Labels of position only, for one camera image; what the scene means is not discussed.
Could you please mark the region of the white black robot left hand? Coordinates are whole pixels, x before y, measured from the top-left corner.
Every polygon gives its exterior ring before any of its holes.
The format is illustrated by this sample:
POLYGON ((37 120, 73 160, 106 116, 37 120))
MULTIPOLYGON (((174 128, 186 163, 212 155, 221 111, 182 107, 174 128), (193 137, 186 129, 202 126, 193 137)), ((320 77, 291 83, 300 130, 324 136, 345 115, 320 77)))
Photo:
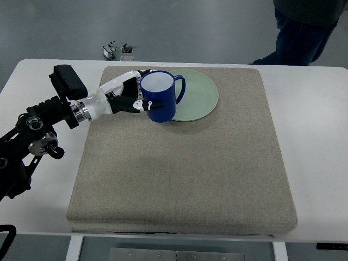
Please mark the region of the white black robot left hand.
POLYGON ((152 70, 131 70, 98 87, 97 91, 71 105, 78 122, 94 121, 104 114, 116 114, 120 111, 141 113, 163 106, 161 102, 142 98, 140 80, 152 70))

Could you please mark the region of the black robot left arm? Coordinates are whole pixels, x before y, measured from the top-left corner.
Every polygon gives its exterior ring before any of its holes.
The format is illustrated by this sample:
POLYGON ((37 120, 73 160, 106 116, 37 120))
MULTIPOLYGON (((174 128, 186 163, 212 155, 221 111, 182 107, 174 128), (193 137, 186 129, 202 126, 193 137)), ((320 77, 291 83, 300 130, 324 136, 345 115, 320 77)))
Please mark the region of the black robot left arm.
POLYGON ((70 101, 87 97, 85 85, 71 65, 56 65, 50 80, 57 95, 28 107, 1 137, 1 198, 13 199, 31 189, 32 174, 44 155, 64 156, 53 128, 56 123, 65 121, 71 129, 79 125, 70 101))

